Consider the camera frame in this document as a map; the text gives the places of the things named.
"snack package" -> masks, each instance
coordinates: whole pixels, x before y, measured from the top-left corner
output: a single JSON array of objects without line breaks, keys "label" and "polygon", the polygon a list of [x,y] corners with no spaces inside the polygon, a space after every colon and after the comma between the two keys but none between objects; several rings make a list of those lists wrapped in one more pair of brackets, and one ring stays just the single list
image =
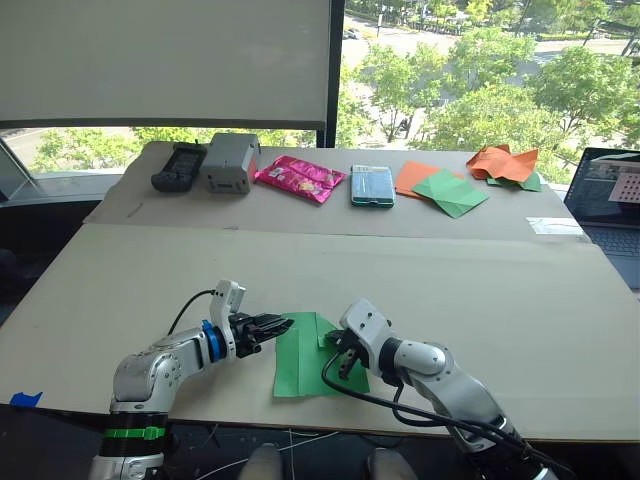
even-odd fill
[{"label": "snack package", "polygon": [[256,173],[256,179],[301,197],[324,203],[344,173],[299,158],[282,155],[272,165]]}]

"laptop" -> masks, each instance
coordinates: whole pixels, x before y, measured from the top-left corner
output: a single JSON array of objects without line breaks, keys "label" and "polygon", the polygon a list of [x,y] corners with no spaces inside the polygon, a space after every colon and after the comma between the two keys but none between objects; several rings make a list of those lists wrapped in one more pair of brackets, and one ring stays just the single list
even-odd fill
[{"label": "laptop", "polygon": [[640,288],[640,151],[586,148],[564,203],[630,288]]}]

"blue joint ring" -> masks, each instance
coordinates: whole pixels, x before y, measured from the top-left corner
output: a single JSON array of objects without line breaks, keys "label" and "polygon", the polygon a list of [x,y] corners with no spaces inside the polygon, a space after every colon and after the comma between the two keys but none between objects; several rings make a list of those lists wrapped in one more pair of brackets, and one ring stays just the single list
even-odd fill
[{"label": "blue joint ring", "polygon": [[211,347],[211,352],[213,356],[211,361],[215,363],[218,360],[220,360],[220,345],[218,344],[218,337],[213,331],[213,325],[211,325],[211,323],[208,320],[202,321],[202,331],[204,332],[204,334],[207,336],[207,339],[209,340],[209,346]]}]

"parked car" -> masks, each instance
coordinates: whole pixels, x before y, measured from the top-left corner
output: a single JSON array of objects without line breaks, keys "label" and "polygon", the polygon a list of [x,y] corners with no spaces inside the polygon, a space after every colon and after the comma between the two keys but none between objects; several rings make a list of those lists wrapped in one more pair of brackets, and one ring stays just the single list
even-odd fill
[{"label": "parked car", "polygon": [[348,28],[347,30],[344,30],[342,32],[342,39],[343,40],[359,40],[362,38],[362,35],[360,35],[360,32],[358,30],[356,30],[355,28]]}]

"blue tape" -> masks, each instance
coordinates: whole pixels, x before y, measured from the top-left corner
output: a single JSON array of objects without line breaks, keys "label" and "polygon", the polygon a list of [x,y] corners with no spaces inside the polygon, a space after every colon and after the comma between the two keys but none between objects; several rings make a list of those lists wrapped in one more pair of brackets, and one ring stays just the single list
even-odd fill
[{"label": "blue tape", "polygon": [[27,395],[24,392],[14,393],[9,405],[16,407],[35,407],[38,405],[40,397],[42,397],[42,392],[37,395]]},{"label": "blue tape", "polygon": [[211,361],[215,363],[218,360],[220,360],[220,344],[218,343],[218,337],[213,331],[213,326],[207,320],[202,321],[202,331],[204,332],[204,334],[207,336],[207,339],[209,340],[209,345],[211,346],[211,352],[213,357]]}]

